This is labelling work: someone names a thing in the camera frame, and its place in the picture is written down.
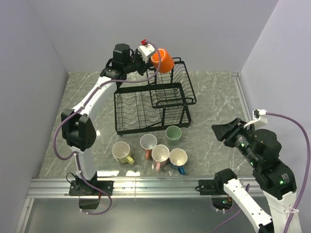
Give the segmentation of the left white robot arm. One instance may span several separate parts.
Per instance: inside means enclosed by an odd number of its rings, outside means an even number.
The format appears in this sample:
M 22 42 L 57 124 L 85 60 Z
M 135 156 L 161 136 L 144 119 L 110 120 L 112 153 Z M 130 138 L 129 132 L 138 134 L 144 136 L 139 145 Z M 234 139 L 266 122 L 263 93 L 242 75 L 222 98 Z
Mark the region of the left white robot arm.
M 120 43 L 114 47 L 113 56 L 89 93 L 72 109 L 61 114 L 59 129 L 70 147 L 77 167 L 76 183 L 86 195 L 96 193 L 98 187 L 97 171 L 91 155 L 91 147 L 96 139 L 93 121 L 100 106 L 112 96 L 122 83 L 126 83 L 127 74 L 137 72 L 143 75 L 152 67 L 151 57 L 157 49 L 151 44 L 142 44 L 136 50 Z

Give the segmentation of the blue mug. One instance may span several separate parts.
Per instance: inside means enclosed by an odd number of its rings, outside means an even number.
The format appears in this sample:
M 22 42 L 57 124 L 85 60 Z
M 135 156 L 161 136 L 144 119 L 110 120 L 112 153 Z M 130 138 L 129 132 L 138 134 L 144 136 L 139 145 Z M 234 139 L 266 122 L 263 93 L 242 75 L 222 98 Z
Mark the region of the blue mug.
M 170 167 L 174 170 L 177 170 L 180 175 L 185 175 L 184 166 L 188 161 L 187 153 L 180 148 L 175 148 L 170 152 L 169 155 Z

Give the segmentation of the orange mug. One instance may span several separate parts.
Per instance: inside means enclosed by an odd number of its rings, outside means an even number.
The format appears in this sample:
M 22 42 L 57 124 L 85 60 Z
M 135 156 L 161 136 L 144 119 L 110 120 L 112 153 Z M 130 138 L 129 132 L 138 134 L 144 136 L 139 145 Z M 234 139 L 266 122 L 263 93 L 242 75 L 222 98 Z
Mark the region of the orange mug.
M 159 73 L 168 73 L 170 72 L 174 67 L 174 60 L 170 56 L 170 54 L 167 52 L 166 49 L 159 48 L 158 49 L 160 53 L 160 57 L 158 53 L 156 52 L 151 57 L 151 63 L 154 65 L 154 67 L 157 69 L 158 65 L 160 65 Z

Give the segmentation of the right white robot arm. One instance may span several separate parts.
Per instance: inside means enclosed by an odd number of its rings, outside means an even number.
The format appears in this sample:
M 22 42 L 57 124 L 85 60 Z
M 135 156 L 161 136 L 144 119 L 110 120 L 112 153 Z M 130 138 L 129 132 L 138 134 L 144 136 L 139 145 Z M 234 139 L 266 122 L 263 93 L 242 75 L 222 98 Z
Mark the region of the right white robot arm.
M 267 129 L 256 129 L 259 121 L 259 118 L 249 122 L 236 118 L 211 128 L 218 141 L 226 147 L 236 148 L 250 164 L 253 176 L 268 201 L 270 213 L 262 210 L 229 168 L 215 174 L 211 192 L 214 195 L 228 194 L 257 233 L 300 233 L 298 205 L 306 188 L 311 163 L 308 134 L 300 123 L 291 120 L 301 129 L 307 145 L 307 164 L 298 192 L 293 171 L 279 158 L 282 145 L 277 135 Z

